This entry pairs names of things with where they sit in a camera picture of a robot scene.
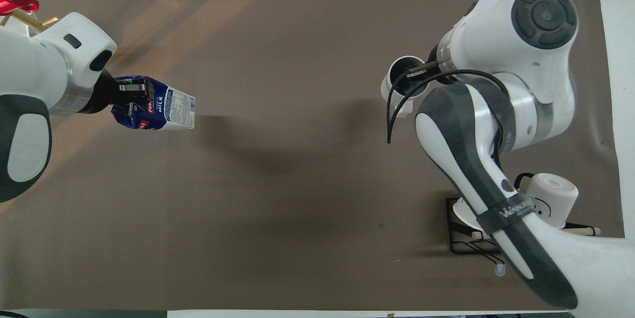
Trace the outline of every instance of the wooden stick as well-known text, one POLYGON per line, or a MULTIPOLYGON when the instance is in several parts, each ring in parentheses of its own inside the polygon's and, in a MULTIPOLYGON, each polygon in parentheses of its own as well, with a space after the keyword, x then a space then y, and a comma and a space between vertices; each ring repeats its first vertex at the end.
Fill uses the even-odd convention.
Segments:
POLYGON ((32 17, 31 15, 29 15, 29 13, 26 13, 24 10, 19 8, 14 9, 14 11, 11 13, 11 17, 20 20, 24 24, 27 24, 27 26, 30 26, 37 31, 45 31, 46 29, 48 29, 48 26, 42 25, 38 19, 32 17))
POLYGON ((57 22, 57 20, 59 20, 59 18, 57 18, 57 17, 52 17, 51 19, 46 20, 46 22, 43 22, 43 23, 42 23, 42 26, 44 26, 44 27, 48 28, 51 24, 53 24, 54 22, 57 22))
MULTIPOLYGON (((583 235, 583 236, 599 236, 602 234, 602 230, 599 228, 566 228, 562 229, 564 232, 569 232, 570 234, 583 235)), ((485 234, 485 232, 474 231, 472 232, 472 238, 477 240, 487 240, 490 238, 490 235, 485 234)))

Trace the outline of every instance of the strap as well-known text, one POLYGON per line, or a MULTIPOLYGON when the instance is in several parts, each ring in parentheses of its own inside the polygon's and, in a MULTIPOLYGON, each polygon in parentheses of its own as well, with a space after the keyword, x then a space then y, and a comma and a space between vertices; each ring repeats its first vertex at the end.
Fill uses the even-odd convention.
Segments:
POLYGON ((483 231, 491 235, 494 232, 520 221, 524 216, 535 212, 533 196, 518 192, 511 198, 497 203, 476 218, 483 231))

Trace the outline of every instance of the mug handle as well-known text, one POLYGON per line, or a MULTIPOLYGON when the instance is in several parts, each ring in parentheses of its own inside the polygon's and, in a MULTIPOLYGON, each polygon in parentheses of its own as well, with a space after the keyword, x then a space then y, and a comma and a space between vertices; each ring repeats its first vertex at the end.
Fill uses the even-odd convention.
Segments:
POLYGON ((514 180, 514 188, 516 188, 517 190, 520 189, 520 183, 522 182, 522 178, 533 178, 535 174, 533 173, 521 173, 518 174, 518 176, 516 177, 516 179, 514 180))
POLYGON ((25 11, 36 11, 39 9, 39 2, 38 0, 33 0, 31 4, 25 6, 22 9, 24 9, 25 11))

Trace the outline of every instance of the black cable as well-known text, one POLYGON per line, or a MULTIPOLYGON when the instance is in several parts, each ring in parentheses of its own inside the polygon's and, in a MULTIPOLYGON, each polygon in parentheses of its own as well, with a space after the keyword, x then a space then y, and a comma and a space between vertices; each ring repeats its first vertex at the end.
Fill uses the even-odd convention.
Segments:
POLYGON ((0 317, 10 317, 10 318, 28 318, 27 316, 23 316, 22 314, 9 312, 9 311, 0 311, 0 317))
MULTIPOLYGON (((484 72, 484 71, 479 71, 479 70, 471 70, 471 69, 459 69, 459 70, 450 70, 450 71, 445 71, 445 72, 441 72, 438 74, 435 74, 433 76, 430 76, 429 78, 427 78, 426 80, 421 81, 421 83, 419 85, 417 85, 416 87, 414 87, 413 89, 411 89, 408 94, 406 94, 406 96, 403 97, 403 99, 401 99, 401 101, 399 102, 399 105, 397 105, 397 107, 395 108, 394 113, 392 114, 392 117, 390 118, 390 120, 387 123, 387 142, 390 143, 390 138, 392 137, 392 128, 394 127, 394 123, 397 120, 397 114, 399 113, 399 110, 401 110, 401 108, 403 107, 404 103, 406 103, 406 101, 408 101, 408 99, 410 99, 410 97, 417 92, 417 90, 421 89, 422 87, 426 86, 428 83, 430 83, 431 81, 437 80, 438 78, 444 77, 444 76, 451 76, 451 75, 455 75, 455 74, 474 74, 477 76, 482 76, 490 81, 492 81, 493 83, 495 83, 496 85, 499 86, 499 88, 501 88, 501 91, 509 98, 509 93, 507 88, 505 88, 505 85, 503 85, 502 81, 500 81, 496 76, 490 74, 489 72, 484 72)), ((387 106, 387 112, 386 115, 388 117, 388 114, 390 112, 390 98, 392 95, 392 91, 395 88, 395 85, 392 86, 392 88, 390 88, 390 92, 388 93, 388 106, 387 106)), ((496 139, 496 145, 494 146, 494 154, 492 156, 492 158, 494 159, 494 161, 497 163, 497 165, 500 167, 500 161, 499 161, 499 146, 501 145, 501 141, 502 141, 502 130, 503 130, 503 126, 501 124, 501 121, 499 120, 499 117, 497 117, 497 115, 495 114, 494 111, 492 111, 492 108, 490 107, 490 112, 492 112, 492 115, 494 116, 494 119, 497 122, 497 126, 499 128, 499 131, 497 133, 497 139, 496 139)))
POLYGON ((404 99, 401 100, 399 105, 397 105, 397 107, 395 108, 394 115, 393 115, 393 117, 391 119, 391 117, 390 117, 390 102, 392 101, 392 93, 394 92, 395 87, 397 87, 397 85, 399 85, 399 83, 401 81, 403 81, 403 79, 406 78, 406 76, 404 76, 404 74, 402 74, 401 76, 399 76, 397 78, 397 80, 395 80, 394 85, 390 88, 390 91, 388 92, 388 103, 387 103, 387 107, 386 107, 386 128, 387 128, 387 132, 388 132, 386 141, 388 142, 388 144, 390 144, 390 138, 392 137, 392 128, 394 126, 395 119, 397 118, 397 114, 399 113, 399 110, 401 110, 401 108, 403 107, 403 104, 406 103, 405 100, 408 100, 412 96, 412 94, 417 92, 417 90, 421 89, 422 87, 424 87, 428 83, 431 83, 432 81, 435 80, 434 78, 427 78, 426 80, 421 80, 421 83, 419 85, 417 85, 417 87, 415 87, 415 89, 413 89, 410 92, 408 92, 408 94, 406 94, 404 99))

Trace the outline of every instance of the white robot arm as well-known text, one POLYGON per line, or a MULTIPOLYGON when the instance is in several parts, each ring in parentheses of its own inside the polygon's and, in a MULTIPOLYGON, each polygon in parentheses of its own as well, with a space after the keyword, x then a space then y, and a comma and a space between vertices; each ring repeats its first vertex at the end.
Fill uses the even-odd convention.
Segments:
POLYGON ((476 0, 427 64, 391 69, 401 75, 389 72, 382 87, 394 87, 405 103, 407 90, 420 91, 431 79, 449 83, 425 96, 417 136, 481 227, 547 303, 579 318, 629 317, 635 314, 635 241, 583 237, 548 225, 496 161, 570 125, 575 86, 569 51, 576 31, 569 0, 476 0))
POLYGON ((117 46, 71 13, 36 36, 0 26, 0 202, 31 187, 51 151, 49 112, 76 113, 117 46))
POLYGON ((102 29, 79 13, 45 26, 26 12, 38 7, 37 0, 0 0, 0 202, 25 192, 46 168, 49 113, 95 113, 113 105, 116 121, 128 128, 194 125, 193 96, 149 76, 113 78, 104 67, 117 45, 102 29), (4 26, 14 18, 39 33, 4 26))

